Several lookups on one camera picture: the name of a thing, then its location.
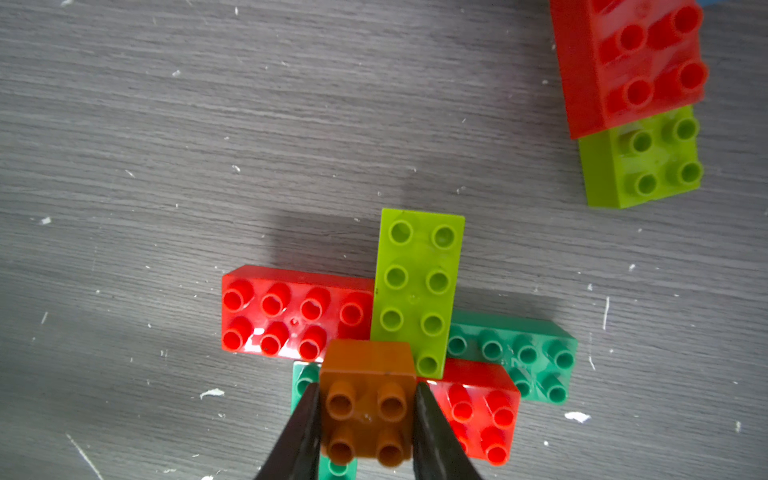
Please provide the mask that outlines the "lime lego brick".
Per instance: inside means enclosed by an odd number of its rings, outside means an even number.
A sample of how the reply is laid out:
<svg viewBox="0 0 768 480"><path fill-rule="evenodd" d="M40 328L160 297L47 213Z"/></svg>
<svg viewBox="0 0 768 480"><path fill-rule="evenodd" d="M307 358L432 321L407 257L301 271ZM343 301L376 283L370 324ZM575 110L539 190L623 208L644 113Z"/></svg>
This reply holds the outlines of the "lime lego brick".
<svg viewBox="0 0 768 480"><path fill-rule="evenodd" d="M699 131L685 106L580 138L587 204L624 209L698 189Z"/></svg>
<svg viewBox="0 0 768 480"><path fill-rule="evenodd" d="M381 213L370 339L406 342L417 375L443 377L465 218Z"/></svg>

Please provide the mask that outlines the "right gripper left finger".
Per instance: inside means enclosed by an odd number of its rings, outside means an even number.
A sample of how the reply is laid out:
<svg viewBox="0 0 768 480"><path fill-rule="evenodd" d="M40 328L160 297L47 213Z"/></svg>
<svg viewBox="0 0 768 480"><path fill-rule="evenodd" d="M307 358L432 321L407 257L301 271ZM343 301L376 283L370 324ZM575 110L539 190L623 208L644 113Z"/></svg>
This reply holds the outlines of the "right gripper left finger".
<svg viewBox="0 0 768 480"><path fill-rule="evenodd" d="M311 383L255 480L314 480L321 445L321 401Z"/></svg>

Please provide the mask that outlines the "red lego brick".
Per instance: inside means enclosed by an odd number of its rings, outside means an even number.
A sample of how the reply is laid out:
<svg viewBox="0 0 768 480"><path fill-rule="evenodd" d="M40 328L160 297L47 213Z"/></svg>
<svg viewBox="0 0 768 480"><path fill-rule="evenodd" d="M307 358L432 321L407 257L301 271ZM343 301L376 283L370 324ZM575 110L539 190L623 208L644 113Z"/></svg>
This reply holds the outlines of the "red lego brick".
<svg viewBox="0 0 768 480"><path fill-rule="evenodd" d="M428 384L466 456L499 467L510 459L521 393L492 363L448 358Z"/></svg>
<svg viewBox="0 0 768 480"><path fill-rule="evenodd" d="M550 13L572 138L703 98L696 2L553 1Z"/></svg>
<svg viewBox="0 0 768 480"><path fill-rule="evenodd" d="M225 351L321 362L334 339L368 340L372 279L244 265L222 278Z"/></svg>

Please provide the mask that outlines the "green lego brick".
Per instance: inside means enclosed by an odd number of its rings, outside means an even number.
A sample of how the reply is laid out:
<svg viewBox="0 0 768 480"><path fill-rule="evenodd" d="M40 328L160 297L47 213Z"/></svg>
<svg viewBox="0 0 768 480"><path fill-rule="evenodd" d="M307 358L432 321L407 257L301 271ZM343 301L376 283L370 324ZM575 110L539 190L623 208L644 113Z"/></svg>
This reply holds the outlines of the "green lego brick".
<svg viewBox="0 0 768 480"><path fill-rule="evenodd" d="M446 359L502 366L521 401L566 403L577 340L551 321L456 310Z"/></svg>

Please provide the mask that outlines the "orange square lego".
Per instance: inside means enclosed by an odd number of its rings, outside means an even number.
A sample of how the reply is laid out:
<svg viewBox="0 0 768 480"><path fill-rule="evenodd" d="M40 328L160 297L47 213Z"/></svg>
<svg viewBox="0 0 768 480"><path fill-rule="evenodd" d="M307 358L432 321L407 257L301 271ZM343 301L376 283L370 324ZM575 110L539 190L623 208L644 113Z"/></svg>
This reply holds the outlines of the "orange square lego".
<svg viewBox="0 0 768 480"><path fill-rule="evenodd" d="M319 374L322 453L337 465L412 455L417 375L405 342L333 340Z"/></svg>

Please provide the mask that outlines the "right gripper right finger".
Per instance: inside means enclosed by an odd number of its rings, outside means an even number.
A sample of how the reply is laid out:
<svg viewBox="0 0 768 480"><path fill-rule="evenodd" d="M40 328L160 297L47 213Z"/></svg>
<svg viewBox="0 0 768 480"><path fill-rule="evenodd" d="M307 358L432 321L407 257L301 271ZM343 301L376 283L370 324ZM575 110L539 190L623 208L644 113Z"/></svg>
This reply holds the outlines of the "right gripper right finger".
<svg viewBox="0 0 768 480"><path fill-rule="evenodd" d="M414 400L413 470L416 480L481 479L425 382Z"/></svg>

